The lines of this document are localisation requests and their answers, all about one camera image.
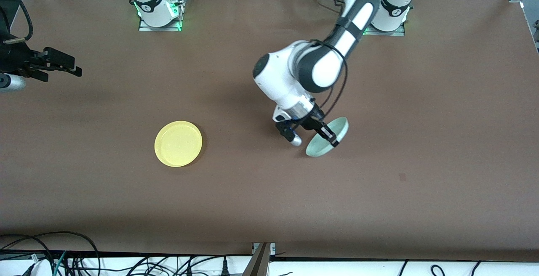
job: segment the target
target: brown table surface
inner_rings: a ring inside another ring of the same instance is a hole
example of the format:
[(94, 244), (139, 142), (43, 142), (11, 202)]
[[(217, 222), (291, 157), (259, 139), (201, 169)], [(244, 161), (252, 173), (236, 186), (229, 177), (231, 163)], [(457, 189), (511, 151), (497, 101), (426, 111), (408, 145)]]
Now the brown table surface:
[[(329, 117), (348, 136), (310, 159), (252, 68), (325, 37), (333, 2), (189, 0), (182, 32), (138, 32), (128, 0), (24, 1), (29, 46), (75, 56), (83, 77), (1, 94), (0, 232), (79, 231), (102, 251), (539, 259), (539, 56), (519, 4), (414, 0), (406, 37), (367, 36), (350, 57)], [(203, 153), (166, 167), (154, 139), (180, 119)]]

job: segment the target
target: metal mounting plate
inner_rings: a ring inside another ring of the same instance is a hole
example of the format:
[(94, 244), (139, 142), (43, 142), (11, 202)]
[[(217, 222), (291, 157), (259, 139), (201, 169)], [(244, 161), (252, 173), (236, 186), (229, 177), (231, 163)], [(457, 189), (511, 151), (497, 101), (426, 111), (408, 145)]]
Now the metal mounting plate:
[[(260, 243), (253, 243), (253, 249), (252, 249), (252, 253), (254, 254), (254, 252), (256, 251), (256, 249), (258, 249), (258, 246), (260, 246)], [(269, 253), (270, 255), (275, 255), (275, 243), (271, 243), (269, 244), (269, 246), (271, 247), (271, 252)]]
[(406, 31), (404, 30), (404, 25), (400, 25), (400, 27), (397, 30), (391, 31), (391, 32), (380, 31), (380, 30), (377, 30), (375, 27), (370, 25), (370, 26), (367, 27), (367, 29), (365, 30), (365, 33), (363, 35), (405, 36)]

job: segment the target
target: yellow plate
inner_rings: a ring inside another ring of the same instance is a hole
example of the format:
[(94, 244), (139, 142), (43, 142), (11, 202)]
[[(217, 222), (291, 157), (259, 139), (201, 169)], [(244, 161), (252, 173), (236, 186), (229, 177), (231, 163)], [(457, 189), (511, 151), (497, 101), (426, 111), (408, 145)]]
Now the yellow plate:
[(169, 123), (155, 138), (155, 155), (169, 167), (183, 167), (197, 158), (202, 149), (202, 134), (187, 121)]

